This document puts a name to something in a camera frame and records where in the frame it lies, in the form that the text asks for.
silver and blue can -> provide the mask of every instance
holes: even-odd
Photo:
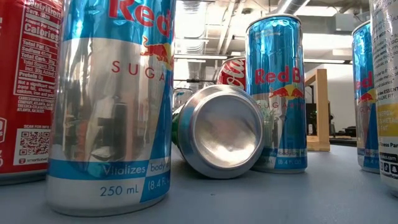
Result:
[[[65,2],[47,202],[95,217],[170,188],[175,1]]]
[[[358,164],[362,170],[378,174],[379,142],[370,21],[353,32],[353,68]]]
[[[307,168],[300,19],[273,14],[246,31],[246,91],[264,116],[266,145],[254,170],[296,174]]]

qr code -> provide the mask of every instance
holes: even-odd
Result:
[[[18,129],[14,165],[47,162],[50,147],[49,129]]]
[[[39,155],[49,153],[50,133],[38,131],[24,131],[21,134],[21,155]]]

table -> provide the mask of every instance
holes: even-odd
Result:
[[[104,218],[75,218],[51,211],[45,182],[0,187],[1,224],[64,223],[292,223],[396,224],[398,198],[377,174],[360,170],[356,148],[309,152],[306,173],[249,171],[233,180],[197,174],[174,153],[168,197],[142,211]]]

ceiling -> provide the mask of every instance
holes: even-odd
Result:
[[[274,10],[277,4],[278,0],[177,1],[176,54],[244,55],[248,25]],[[302,20],[305,58],[351,60],[351,31],[367,19],[368,11],[367,0],[309,1],[296,14]],[[336,21],[340,17],[348,18],[351,27],[338,31],[340,23]],[[178,59],[175,79],[212,80],[221,64],[222,61],[212,59]]]

